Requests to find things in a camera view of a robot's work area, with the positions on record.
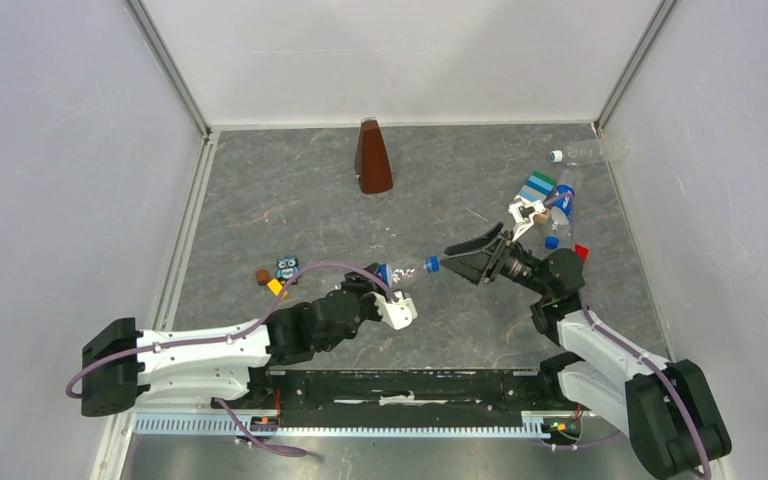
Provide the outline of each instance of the wooden piece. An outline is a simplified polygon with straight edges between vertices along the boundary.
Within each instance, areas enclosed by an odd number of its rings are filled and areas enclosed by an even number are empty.
[[[368,118],[360,124],[355,173],[363,193],[382,193],[393,188],[390,158],[387,156],[381,128],[374,118]]]

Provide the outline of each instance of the metal frame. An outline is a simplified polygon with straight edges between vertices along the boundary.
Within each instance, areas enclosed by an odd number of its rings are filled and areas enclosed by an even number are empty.
[[[163,284],[163,292],[160,295],[155,309],[153,330],[169,330],[175,322],[175,312],[178,310],[178,299],[181,296],[181,288],[184,286],[184,275],[187,272],[187,264],[190,260],[190,252],[193,249],[193,239],[196,236],[201,207],[204,203],[204,195],[207,192],[207,182],[210,178],[210,170],[213,168],[213,157],[216,155],[216,144],[219,141],[220,132],[211,133],[202,146],[196,166],[193,182],[187,195],[187,204],[181,218],[181,226],[175,237],[175,247],[169,260],[169,269]]]
[[[136,22],[140,32],[145,37],[148,48],[154,54],[154,58],[157,59],[157,64],[163,70],[163,74],[166,75],[166,79],[169,80],[169,83],[178,95],[178,99],[181,100],[181,104],[183,104],[184,109],[187,111],[193,126],[196,127],[196,130],[203,137],[207,137],[211,132],[210,124],[205,120],[195,98],[193,98],[193,94],[187,88],[187,83],[175,65],[175,61],[166,48],[166,44],[163,43],[163,38],[152,21],[145,4],[143,4],[142,0],[124,0],[124,2],[128,11],[134,17],[134,22]]]
[[[611,121],[611,118],[617,111],[617,107],[628,91],[629,85],[631,85],[634,77],[637,76],[640,66],[652,50],[655,40],[658,39],[658,35],[660,35],[661,30],[664,28],[667,20],[669,20],[678,2],[679,0],[661,0],[661,3],[658,4],[658,8],[655,9],[655,13],[649,19],[649,24],[646,25],[646,29],[637,42],[637,46],[634,47],[634,51],[631,53],[631,57],[628,59],[616,85],[614,85],[614,89],[611,90],[608,101],[605,102],[605,106],[602,107],[602,111],[599,112],[599,116],[593,122],[597,134],[601,134],[601,131]]]

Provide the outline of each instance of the white bottle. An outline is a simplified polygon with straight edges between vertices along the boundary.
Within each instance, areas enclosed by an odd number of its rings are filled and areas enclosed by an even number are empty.
[[[564,170],[558,183],[555,184],[555,189],[547,198],[549,200],[561,194],[572,195],[572,198],[563,197],[555,201],[552,205],[549,225],[541,229],[545,235],[543,245],[549,250],[558,247],[572,248],[573,246],[570,241],[572,233],[570,219],[572,218],[572,209],[575,208],[576,190],[581,186],[581,180],[581,170],[572,168]]]
[[[572,142],[562,150],[553,150],[549,160],[555,163],[584,166],[603,162],[621,162],[628,157],[631,148],[621,135],[611,138]]]
[[[378,267],[378,276],[390,288],[404,288],[416,283],[428,274],[440,271],[440,262],[437,257],[404,258],[394,262],[382,263]]]

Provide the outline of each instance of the blue cap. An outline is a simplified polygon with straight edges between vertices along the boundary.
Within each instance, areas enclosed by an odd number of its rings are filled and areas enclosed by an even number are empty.
[[[545,245],[546,248],[548,248],[549,250],[554,250],[558,248],[558,245],[560,244],[561,244],[560,239],[558,239],[558,237],[554,235],[549,235],[548,237],[546,237],[546,240],[543,242],[543,245]]]
[[[388,287],[390,286],[390,274],[387,273],[386,263],[378,265],[378,276],[381,277],[381,280],[384,280]]]
[[[437,260],[437,257],[430,256],[425,259],[425,270],[428,273],[434,273],[440,271],[440,262]]]

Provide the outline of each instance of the gray marble floor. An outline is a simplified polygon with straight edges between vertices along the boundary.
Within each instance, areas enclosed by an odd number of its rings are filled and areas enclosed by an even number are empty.
[[[360,265],[441,254],[496,221],[528,175],[559,176],[548,152],[592,138],[588,125],[385,128],[395,187],[360,192],[357,129],[223,132],[196,230],[176,330],[259,317],[272,293],[258,268],[297,255],[310,264]],[[593,308],[620,333],[658,353],[665,347],[604,165],[584,169],[580,243],[591,249],[585,276]],[[533,232],[526,246],[539,246]],[[287,305],[325,294],[341,273],[311,273]],[[298,368],[527,368],[559,351],[534,331],[537,296],[505,279],[475,287],[442,271],[409,290],[419,318],[394,332],[364,324],[355,340]]]

